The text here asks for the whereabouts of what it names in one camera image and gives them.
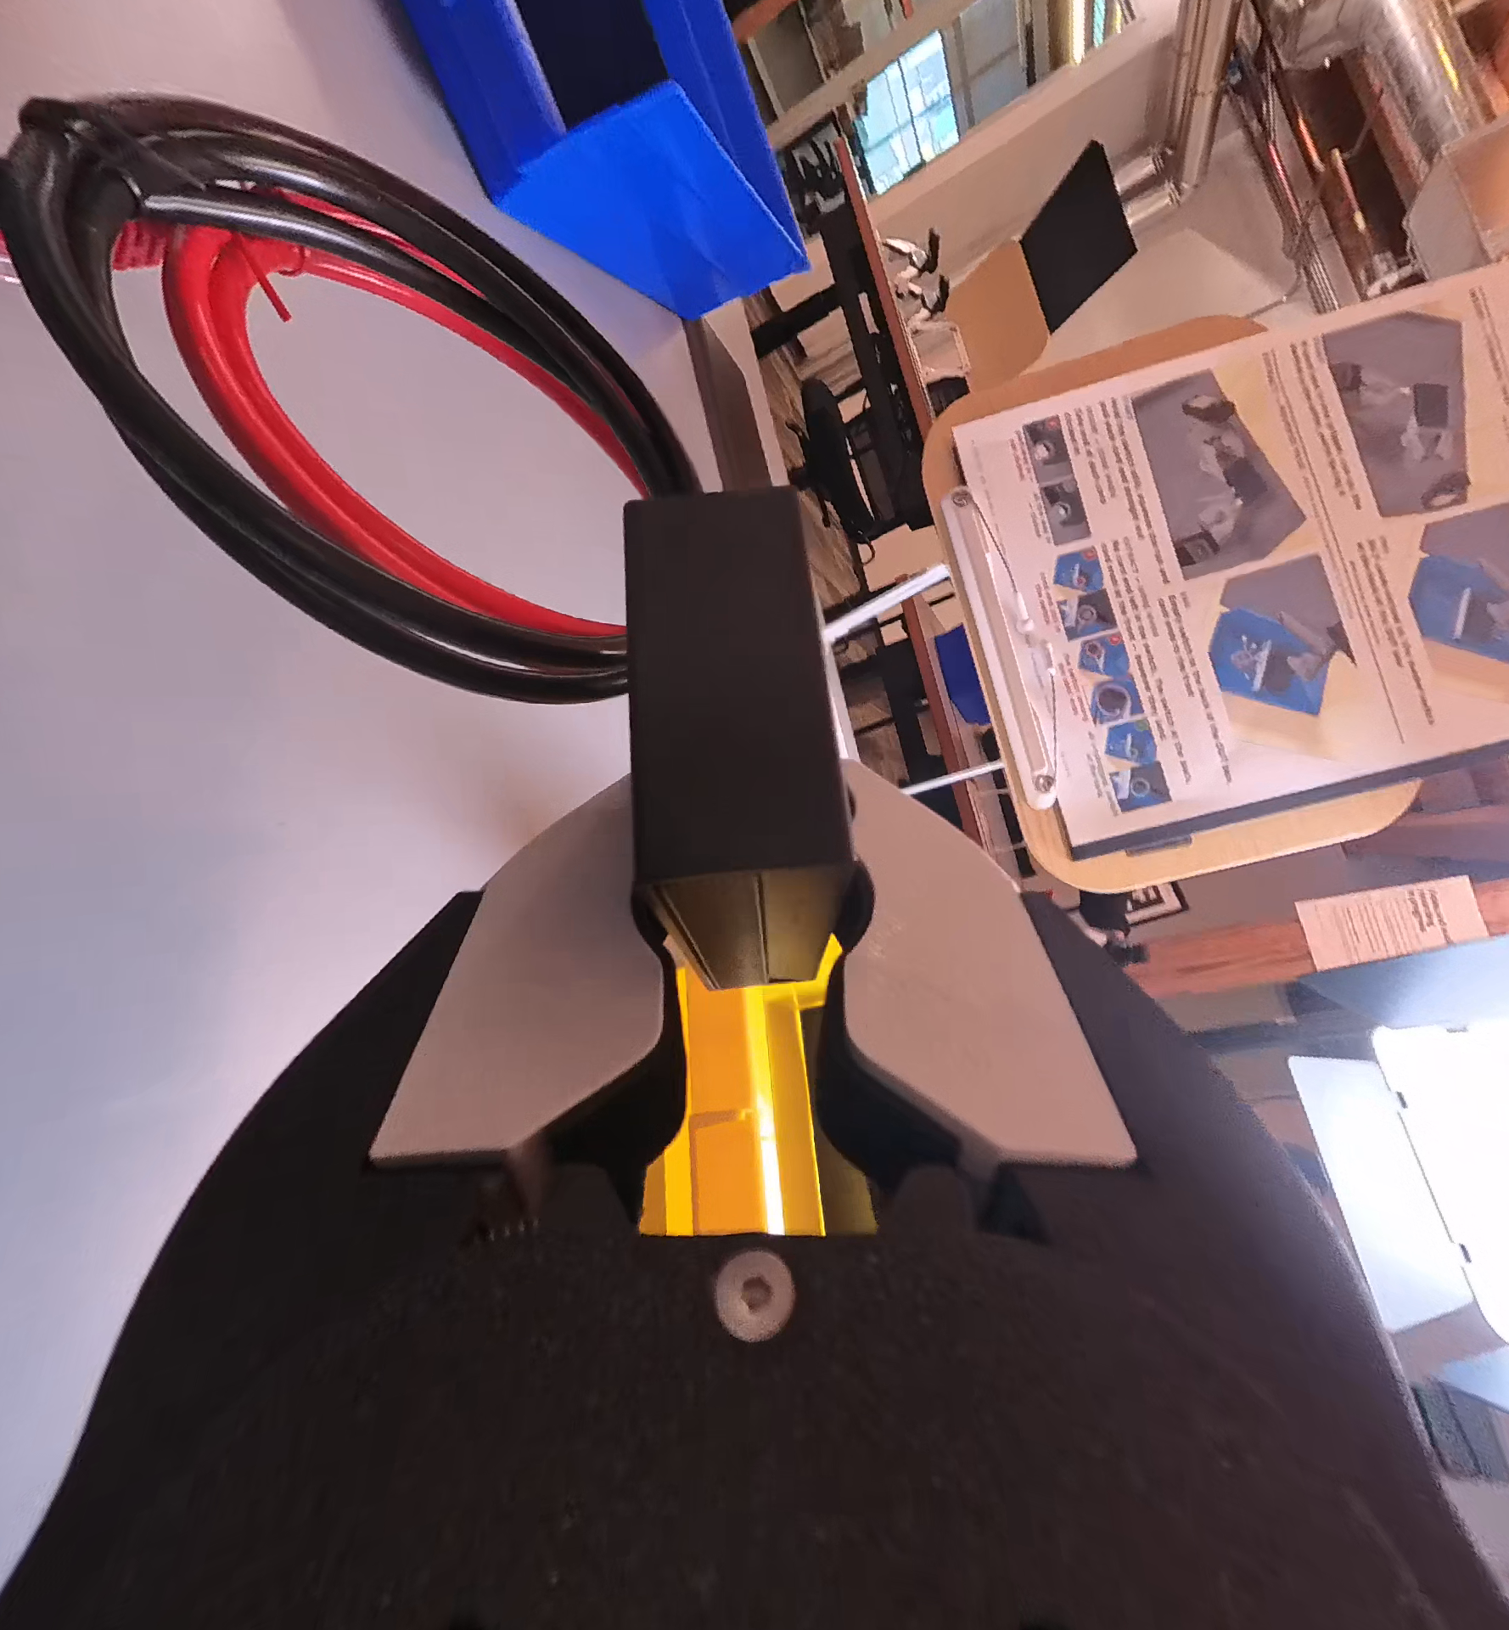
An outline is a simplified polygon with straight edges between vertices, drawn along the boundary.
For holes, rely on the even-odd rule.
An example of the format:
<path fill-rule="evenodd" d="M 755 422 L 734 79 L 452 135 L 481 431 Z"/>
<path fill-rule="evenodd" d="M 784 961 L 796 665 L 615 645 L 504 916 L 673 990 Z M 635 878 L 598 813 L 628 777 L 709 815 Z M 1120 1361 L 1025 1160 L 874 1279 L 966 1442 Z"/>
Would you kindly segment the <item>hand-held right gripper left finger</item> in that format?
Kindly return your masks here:
<path fill-rule="evenodd" d="M 675 968 L 632 898 L 617 779 L 484 886 L 369 1145 L 376 1169 L 594 1165 L 643 1186 L 680 1130 Z"/>

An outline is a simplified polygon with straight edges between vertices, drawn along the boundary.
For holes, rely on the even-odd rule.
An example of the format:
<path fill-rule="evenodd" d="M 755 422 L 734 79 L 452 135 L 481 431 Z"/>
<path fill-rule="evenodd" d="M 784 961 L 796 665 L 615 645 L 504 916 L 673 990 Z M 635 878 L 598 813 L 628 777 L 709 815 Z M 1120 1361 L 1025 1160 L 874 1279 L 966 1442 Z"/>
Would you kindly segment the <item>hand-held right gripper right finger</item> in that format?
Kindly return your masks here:
<path fill-rule="evenodd" d="M 1129 1171 L 1135 1145 L 1016 886 L 842 765 L 854 871 L 829 971 L 829 1144 L 891 1195 L 922 1169 Z"/>

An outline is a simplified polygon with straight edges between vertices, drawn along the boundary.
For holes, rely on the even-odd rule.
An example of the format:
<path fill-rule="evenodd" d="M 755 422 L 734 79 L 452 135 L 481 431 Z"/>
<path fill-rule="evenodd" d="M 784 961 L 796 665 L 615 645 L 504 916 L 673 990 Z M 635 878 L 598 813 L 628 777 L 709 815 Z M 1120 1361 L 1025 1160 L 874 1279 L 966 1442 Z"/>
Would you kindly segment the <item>clear clipboard clip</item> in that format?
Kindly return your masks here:
<path fill-rule="evenodd" d="M 948 576 L 963 598 L 969 649 L 1015 795 L 1036 813 L 1060 789 L 1055 669 L 1051 645 L 1011 579 L 982 503 L 959 484 L 938 503 Z"/>

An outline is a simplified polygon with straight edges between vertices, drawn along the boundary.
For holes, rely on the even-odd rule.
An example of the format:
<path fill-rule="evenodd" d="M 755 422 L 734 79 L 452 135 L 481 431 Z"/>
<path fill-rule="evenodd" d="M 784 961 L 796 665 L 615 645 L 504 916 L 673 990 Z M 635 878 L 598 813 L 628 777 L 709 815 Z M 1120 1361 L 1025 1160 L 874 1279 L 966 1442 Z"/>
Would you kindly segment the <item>white paper note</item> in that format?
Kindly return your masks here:
<path fill-rule="evenodd" d="M 1294 902 L 1314 971 L 1346 971 L 1492 936 L 1470 875 Z"/>

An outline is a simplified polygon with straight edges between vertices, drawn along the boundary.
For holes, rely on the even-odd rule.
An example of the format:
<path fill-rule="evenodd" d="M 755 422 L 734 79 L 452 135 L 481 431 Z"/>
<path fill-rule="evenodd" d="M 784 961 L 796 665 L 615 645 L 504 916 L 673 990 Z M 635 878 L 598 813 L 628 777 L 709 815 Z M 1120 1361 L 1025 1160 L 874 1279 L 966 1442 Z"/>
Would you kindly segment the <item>white panel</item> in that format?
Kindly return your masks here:
<path fill-rule="evenodd" d="M 1509 1414 L 1509 1019 L 1375 1029 L 1290 1076 L 1380 1324 L 1465 1321 L 1435 1374 Z"/>

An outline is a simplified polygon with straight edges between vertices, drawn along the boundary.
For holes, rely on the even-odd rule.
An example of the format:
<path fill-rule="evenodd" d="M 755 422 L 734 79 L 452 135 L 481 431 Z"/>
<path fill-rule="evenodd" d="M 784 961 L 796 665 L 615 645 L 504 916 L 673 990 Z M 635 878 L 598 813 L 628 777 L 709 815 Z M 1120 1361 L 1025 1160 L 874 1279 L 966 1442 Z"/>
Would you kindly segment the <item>blue plastic bin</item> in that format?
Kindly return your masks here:
<path fill-rule="evenodd" d="M 400 3 L 490 204 L 680 318 L 808 271 L 722 3 Z"/>

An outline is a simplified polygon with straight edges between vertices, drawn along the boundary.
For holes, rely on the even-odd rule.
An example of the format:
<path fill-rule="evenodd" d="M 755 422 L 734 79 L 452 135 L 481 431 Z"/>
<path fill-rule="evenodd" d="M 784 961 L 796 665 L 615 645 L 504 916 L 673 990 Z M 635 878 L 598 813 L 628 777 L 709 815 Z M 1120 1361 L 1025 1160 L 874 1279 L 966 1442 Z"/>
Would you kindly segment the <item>silver ventilation duct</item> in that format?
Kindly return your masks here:
<path fill-rule="evenodd" d="M 1412 212 L 1440 155 L 1496 107 L 1453 3 L 1183 3 L 1159 142 L 1116 173 L 1124 199 L 1183 199 L 1206 173 L 1219 115 L 1285 128 L 1320 180 L 1365 160 L 1368 197 Z"/>

